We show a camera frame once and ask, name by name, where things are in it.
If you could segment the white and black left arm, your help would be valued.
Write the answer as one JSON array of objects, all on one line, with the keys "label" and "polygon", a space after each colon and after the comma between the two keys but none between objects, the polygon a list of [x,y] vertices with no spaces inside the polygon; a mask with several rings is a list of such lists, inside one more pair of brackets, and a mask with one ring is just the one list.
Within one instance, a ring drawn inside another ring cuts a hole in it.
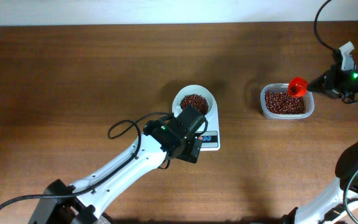
[{"label": "white and black left arm", "polygon": [[208,121],[188,106],[178,116],[167,114],[139,129],[137,139],[124,152],[91,175],[65,185],[52,182],[37,204],[30,223],[97,223],[123,191],[166,160],[195,163],[200,153],[200,127]]}]

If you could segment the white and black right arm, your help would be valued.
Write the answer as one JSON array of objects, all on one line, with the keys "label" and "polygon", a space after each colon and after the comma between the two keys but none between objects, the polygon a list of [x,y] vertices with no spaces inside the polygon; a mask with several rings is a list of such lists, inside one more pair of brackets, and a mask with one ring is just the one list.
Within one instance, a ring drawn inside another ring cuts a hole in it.
[{"label": "white and black right arm", "polygon": [[[320,77],[307,85],[312,92],[322,93],[345,104],[358,100],[358,69],[346,68],[352,63],[349,53],[334,50],[335,64]],[[352,211],[358,208],[358,141],[344,150],[339,157],[334,180],[312,201],[294,208],[280,219],[280,223],[336,223],[342,217],[357,223]]]}]

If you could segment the red plastic scoop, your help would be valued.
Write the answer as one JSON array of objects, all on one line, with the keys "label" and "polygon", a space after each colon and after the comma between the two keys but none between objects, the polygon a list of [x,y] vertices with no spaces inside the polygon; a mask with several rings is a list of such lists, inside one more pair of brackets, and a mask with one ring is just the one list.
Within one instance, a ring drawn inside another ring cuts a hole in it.
[{"label": "red plastic scoop", "polygon": [[301,77],[295,77],[288,84],[288,94],[297,98],[302,97],[307,92],[307,85],[308,82],[305,79]]}]

